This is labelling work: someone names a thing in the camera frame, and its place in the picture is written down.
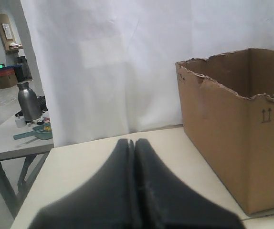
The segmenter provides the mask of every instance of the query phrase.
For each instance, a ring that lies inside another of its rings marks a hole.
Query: fragile symbol
[[[265,120],[265,113],[266,113],[266,111],[263,109],[262,110],[262,123],[268,123],[268,122],[270,122],[271,121],[271,108],[269,108],[268,110],[268,113],[269,113],[269,115],[268,115],[268,120]]]

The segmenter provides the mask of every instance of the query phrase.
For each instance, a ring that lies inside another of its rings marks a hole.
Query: open cardboard box
[[[186,134],[248,213],[274,208],[274,51],[176,63]]]

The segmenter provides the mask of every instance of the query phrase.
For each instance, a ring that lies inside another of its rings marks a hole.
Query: bulletin board
[[[10,44],[16,43],[10,20],[7,14],[0,14],[0,37],[6,52],[11,52]]]

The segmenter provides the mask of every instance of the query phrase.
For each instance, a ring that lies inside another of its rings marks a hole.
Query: white tabletop
[[[249,219],[180,127],[52,149],[11,228],[28,228],[40,208],[85,183],[106,161],[120,138],[134,141],[147,138],[159,157],[185,184],[235,212],[240,219]],[[274,214],[274,210],[264,214]]]
[[[0,125],[0,160],[47,152],[53,148],[52,139],[43,141],[34,136],[13,139],[13,135],[32,131],[32,127],[34,126],[17,128],[14,116]]]

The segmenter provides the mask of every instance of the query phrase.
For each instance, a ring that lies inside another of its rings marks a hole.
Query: torn cardboard edge
[[[222,54],[218,54],[218,55],[214,55],[214,56],[211,56],[211,57],[215,57],[215,56],[223,56],[223,55],[227,55],[227,54],[230,54],[230,53],[236,53],[238,51],[233,51],[233,52],[226,52],[226,53],[222,53]],[[255,100],[256,98],[264,98],[266,101],[268,102],[271,102],[271,103],[274,103],[274,94],[272,95],[268,95],[267,93],[262,93],[262,94],[256,94],[256,95],[253,95],[252,97],[245,97],[245,96],[242,96],[242,95],[239,95],[236,91],[224,86],[223,84],[219,83],[218,81],[216,81],[215,79],[212,79],[211,77],[207,76],[207,75],[203,75],[203,74],[199,74],[199,73],[196,73],[194,71],[191,71],[189,69],[187,69],[186,67],[182,66],[181,64],[183,63],[188,63],[190,61],[206,61],[206,62],[209,62],[211,60],[211,57],[209,58],[206,58],[206,59],[203,59],[203,58],[192,58],[190,60],[187,60],[187,61],[181,61],[181,62],[176,62],[175,64],[179,66],[179,68],[183,68],[185,69],[187,72],[199,77],[199,78],[202,78],[203,80],[207,79],[207,80],[210,80],[212,81],[215,85],[217,85],[218,87],[220,88],[223,88],[227,91],[229,91],[230,93],[233,93],[234,95],[236,95],[238,98],[241,98],[241,99],[244,99],[244,100]]]

